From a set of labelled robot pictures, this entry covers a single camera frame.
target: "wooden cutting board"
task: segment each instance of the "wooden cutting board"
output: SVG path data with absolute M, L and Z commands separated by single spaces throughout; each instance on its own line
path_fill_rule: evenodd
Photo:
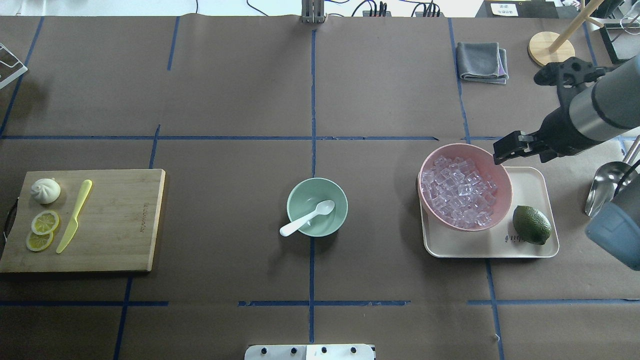
M 18 212 L 0 259 L 0 272 L 151 271 L 164 190 L 162 169 L 28 172 Z M 48 205 L 30 194 L 38 179 L 54 178 L 60 197 Z M 93 187 L 78 216 L 79 228 L 60 254 L 56 248 L 67 228 L 80 184 Z M 26 247 L 31 221 L 44 210 L 60 216 L 51 245 L 32 252 Z

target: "metal bracket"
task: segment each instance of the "metal bracket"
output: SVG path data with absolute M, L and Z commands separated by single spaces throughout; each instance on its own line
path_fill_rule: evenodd
M 320 24 L 326 19 L 324 0 L 302 0 L 302 22 Z

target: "lime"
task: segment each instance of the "lime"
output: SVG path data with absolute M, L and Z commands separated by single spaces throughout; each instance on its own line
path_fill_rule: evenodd
M 551 223 L 542 211 L 518 205 L 513 211 L 513 227 L 528 243 L 544 245 L 551 236 Z
M 43 251 L 53 242 L 53 233 L 38 235 L 29 233 L 27 235 L 27 249 L 31 251 Z
M 46 235 L 52 233 L 60 224 L 58 213 L 45 210 L 36 215 L 31 221 L 31 231 L 36 235 Z

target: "round wooden base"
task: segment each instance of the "round wooden base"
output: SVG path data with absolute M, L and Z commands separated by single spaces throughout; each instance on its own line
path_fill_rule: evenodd
M 575 49 L 569 40 L 565 41 L 554 53 L 549 52 L 549 47 L 560 36 L 558 33 L 543 31 L 535 34 L 529 41 L 529 57 L 540 66 L 552 62 L 562 62 L 575 56 Z

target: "pink bowl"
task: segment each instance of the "pink bowl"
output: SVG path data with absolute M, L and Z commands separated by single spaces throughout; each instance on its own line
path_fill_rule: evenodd
M 471 159 L 476 163 L 476 168 L 480 174 L 489 174 L 495 184 L 498 186 L 495 196 L 495 204 L 492 206 L 493 215 L 491 215 L 492 221 L 486 226 L 479 226 L 474 229 L 463 229 L 461 227 L 453 226 L 446 222 L 440 215 L 436 214 L 429 203 L 424 197 L 424 194 L 420 190 L 422 188 L 422 176 L 421 174 L 433 167 L 433 162 L 440 157 L 440 155 L 453 159 L 455 157 Z M 418 173 L 418 196 L 422 207 L 430 214 L 433 215 L 438 221 L 445 226 L 459 230 L 459 231 L 482 231 L 496 226 L 507 215 L 507 212 L 511 208 L 511 199 L 513 198 L 513 189 L 511 187 L 511 179 L 507 170 L 502 165 L 496 165 L 493 163 L 493 155 L 488 151 L 477 147 L 475 145 L 469 145 L 466 143 L 452 143 L 445 145 L 434 150 L 422 163 L 420 172 Z

